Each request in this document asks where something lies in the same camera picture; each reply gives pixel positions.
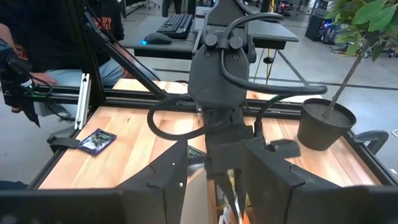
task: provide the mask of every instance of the black bracket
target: black bracket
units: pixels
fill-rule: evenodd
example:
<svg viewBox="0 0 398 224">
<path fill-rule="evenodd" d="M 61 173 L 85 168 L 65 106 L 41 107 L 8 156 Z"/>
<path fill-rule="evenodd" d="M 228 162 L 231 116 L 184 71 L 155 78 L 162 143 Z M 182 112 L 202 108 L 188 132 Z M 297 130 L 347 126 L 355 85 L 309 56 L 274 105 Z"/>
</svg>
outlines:
<svg viewBox="0 0 398 224">
<path fill-rule="evenodd" d="M 247 51 L 245 50 L 245 52 L 248 53 L 247 56 L 249 63 L 255 63 L 257 60 L 256 46 L 254 46 L 253 37 L 251 35 L 248 35 L 248 44 L 246 47 L 248 49 Z"/>
<path fill-rule="evenodd" d="M 271 141 L 267 148 L 284 159 L 301 156 L 299 144 L 290 139 Z"/>
<path fill-rule="evenodd" d="M 79 140 L 73 138 L 58 138 L 56 136 L 50 136 L 47 139 L 47 143 L 50 144 L 50 148 L 52 152 L 56 152 L 57 150 L 67 150 L 67 149 L 76 149 L 79 144 Z"/>
<path fill-rule="evenodd" d="M 356 143 L 365 143 L 370 141 L 367 147 L 374 155 L 376 155 L 388 140 L 388 133 L 380 130 L 366 131 L 355 135 L 353 139 Z"/>
</svg>

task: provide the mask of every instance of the computer mouse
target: computer mouse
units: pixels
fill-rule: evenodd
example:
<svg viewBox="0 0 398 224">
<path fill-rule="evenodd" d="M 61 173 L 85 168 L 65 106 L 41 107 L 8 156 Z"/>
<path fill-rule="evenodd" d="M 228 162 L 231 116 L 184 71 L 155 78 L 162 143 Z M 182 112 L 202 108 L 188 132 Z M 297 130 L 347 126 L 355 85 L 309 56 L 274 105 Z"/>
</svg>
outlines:
<svg viewBox="0 0 398 224">
<path fill-rule="evenodd" d="M 158 32 L 149 34 L 144 38 L 144 42 L 147 44 L 171 44 L 172 41 L 170 37 Z"/>
</svg>

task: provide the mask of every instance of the trading card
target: trading card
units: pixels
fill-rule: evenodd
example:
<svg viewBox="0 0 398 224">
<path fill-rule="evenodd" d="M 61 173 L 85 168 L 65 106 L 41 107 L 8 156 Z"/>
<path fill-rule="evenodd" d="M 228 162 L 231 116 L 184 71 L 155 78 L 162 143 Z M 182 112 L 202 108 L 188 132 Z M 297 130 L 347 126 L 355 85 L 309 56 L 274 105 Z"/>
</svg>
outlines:
<svg viewBox="0 0 398 224">
<path fill-rule="evenodd" d="M 192 147 L 192 146 L 188 146 L 188 158 L 192 159 L 192 158 L 196 158 L 196 157 L 201 157 L 201 156 L 205 156 L 206 153 L 202 152 L 201 150 Z"/>
<path fill-rule="evenodd" d="M 116 139 L 116 135 L 103 131 L 101 129 L 95 130 L 87 138 L 79 142 L 77 145 L 78 149 L 81 149 L 91 155 L 98 155 L 108 145 L 110 145 Z"/>
<path fill-rule="evenodd" d="M 206 156 L 206 153 L 201 150 L 194 148 L 192 146 L 188 146 L 188 159 L 189 161 L 195 161 L 195 159 L 199 159 L 203 156 Z M 198 169 L 203 168 L 205 165 L 201 164 L 193 164 L 188 167 L 188 176 L 192 176 Z"/>
</svg>

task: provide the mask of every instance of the wooden table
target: wooden table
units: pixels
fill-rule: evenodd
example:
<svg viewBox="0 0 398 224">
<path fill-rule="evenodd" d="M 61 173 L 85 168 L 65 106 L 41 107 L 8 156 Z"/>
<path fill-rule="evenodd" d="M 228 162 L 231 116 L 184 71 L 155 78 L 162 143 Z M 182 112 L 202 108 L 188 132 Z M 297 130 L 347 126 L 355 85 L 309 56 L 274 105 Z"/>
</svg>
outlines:
<svg viewBox="0 0 398 224">
<path fill-rule="evenodd" d="M 159 82 L 158 86 L 170 93 L 187 92 L 187 86 L 182 83 Z M 115 89 L 146 90 L 136 80 L 120 80 Z M 248 93 L 248 98 L 268 100 L 272 97 Z M 311 97 L 320 96 L 296 96 L 285 101 L 302 102 Z M 147 110 L 98 108 L 77 139 L 82 140 L 101 128 L 116 134 L 117 140 L 96 157 L 75 149 L 67 150 L 40 189 L 111 188 L 139 172 L 174 143 L 152 133 L 146 123 L 146 116 Z M 195 113 L 159 111 L 154 120 L 161 130 L 175 134 L 202 126 L 200 115 Z M 245 118 L 245 121 L 253 124 L 254 118 Z M 297 140 L 298 121 L 264 118 L 263 123 L 267 140 Z M 191 139 L 188 143 L 206 152 L 204 136 Z M 288 160 L 324 179 L 340 186 L 380 184 L 344 138 L 323 152 L 313 151 L 303 145 L 300 147 L 301 156 Z M 181 223 L 206 223 L 204 220 L 208 220 L 208 223 L 216 222 L 214 188 L 206 183 L 203 170 L 188 179 Z"/>
</svg>

